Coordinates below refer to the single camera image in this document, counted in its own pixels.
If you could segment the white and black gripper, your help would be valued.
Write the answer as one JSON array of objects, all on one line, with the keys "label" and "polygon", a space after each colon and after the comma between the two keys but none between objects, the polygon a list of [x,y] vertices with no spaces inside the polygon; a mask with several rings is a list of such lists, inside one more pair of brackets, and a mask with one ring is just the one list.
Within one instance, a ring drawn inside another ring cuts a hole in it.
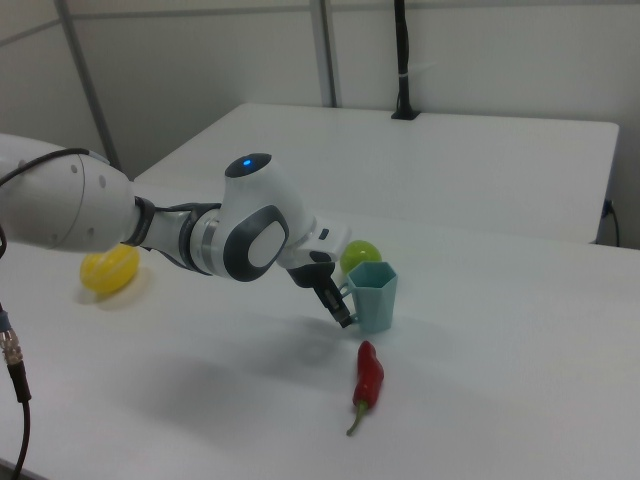
[{"label": "white and black gripper", "polygon": [[286,271],[301,288],[316,294],[332,318],[347,328],[351,312],[332,276],[351,239],[351,228],[344,223],[316,217],[304,235],[286,246]]}]

